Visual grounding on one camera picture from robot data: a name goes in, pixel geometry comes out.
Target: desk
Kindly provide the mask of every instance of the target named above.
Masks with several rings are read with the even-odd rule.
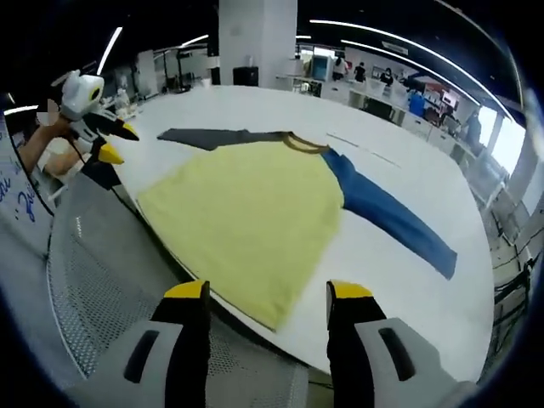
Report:
[[[169,128],[291,130],[349,157],[359,172],[403,202],[457,252],[453,278],[447,281],[389,235],[344,211],[339,233],[277,332],[259,325],[215,293],[212,296],[259,336],[308,365],[330,372],[326,282],[360,283],[373,291],[387,316],[400,317],[437,348],[442,366],[454,378],[479,378],[492,327],[493,275],[482,219],[465,178],[451,159],[424,141],[407,137],[404,129],[360,110],[272,89],[212,87],[165,95],[145,103],[130,123],[140,141],[111,138],[111,143],[125,158],[116,171],[134,202],[140,191],[174,168],[206,154],[156,140]]]

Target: person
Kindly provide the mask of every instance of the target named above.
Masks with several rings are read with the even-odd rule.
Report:
[[[346,60],[339,56],[332,68],[332,80],[339,81],[348,73],[348,63]]]
[[[385,72],[382,72],[382,75],[380,75],[380,81],[384,82],[386,86],[390,87],[393,83],[393,75],[391,74],[391,68],[388,68],[385,70]]]
[[[365,63],[361,61],[359,65],[355,67],[355,81],[364,82],[365,81]]]
[[[467,122],[463,126],[467,129],[467,135],[465,140],[467,144],[472,148],[475,148],[479,144],[479,135],[482,133],[482,125],[478,119],[479,109],[476,109],[473,114],[467,119]]]
[[[410,97],[409,111],[419,117],[425,113],[425,98],[419,89],[415,89]]]
[[[55,139],[64,139],[66,144],[64,153],[60,155],[47,152],[48,146]],[[79,154],[68,140],[73,140],[70,123],[62,115],[58,115],[57,120],[50,126],[40,125],[28,142],[18,149],[23,167],[28,173],[32,173],[39,166],[56,178],[66,175],[80,161]]]

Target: white wall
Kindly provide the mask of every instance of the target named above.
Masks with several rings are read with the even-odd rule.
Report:
[[[137,81],[139,91],[145,96],[158,94],[152,49],[138,54],[136,57],[136,68],[138,69]]]
[[[461,97],[454,116],[460,123],[465,123],[477,107],[472,100]]]
[[[259,66],[259,86],[275,88],[275,76],[294,58],[297,46],[298,0],[265,0],[263,55]]]
[[[533,139],[529,133],[525,135],[524,144],[521,147],[518,164],[508,180],[507,190],[513,199],[514,204],[518,204],[527,191],[533,175],[535,174],[538,156],[536,155]]]
[[[538,202],[544,193],[544,161],[536,163],[535,172],[531,178],[527,190],[521,199],[527,208],[527,212],[531,215],[537,208]]]
[[[219,0],[221,84],[232,85],[232,70],[259,69],[259,86],[273,88],[281,65],[295,54],[297,0]]]
[[[221,85],[232,85],[233,68],[247,65],[248,55],[261,65],[263,16],[263,0],[219,0]]]

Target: blue object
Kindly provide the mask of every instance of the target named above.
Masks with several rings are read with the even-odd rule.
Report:
[[[392,195],[357,173],[346,156],[329,149],[322,157],[340,184],[344,209],[369,220],[451,279],[457,254],[434,231]]]
[[[410,98],[410,112],[416,116],[423,117],[425,113],[425,98],[419,93],[414,93]]]

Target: gray mesh surface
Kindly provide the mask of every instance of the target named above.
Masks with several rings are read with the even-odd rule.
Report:
[[[179,283],[139,221],[110,191],[78,175],[55,214],[48,264],[54,312],[85,377],[132,324]],[[209,408],[305,407],[306,367],[212,318]]]

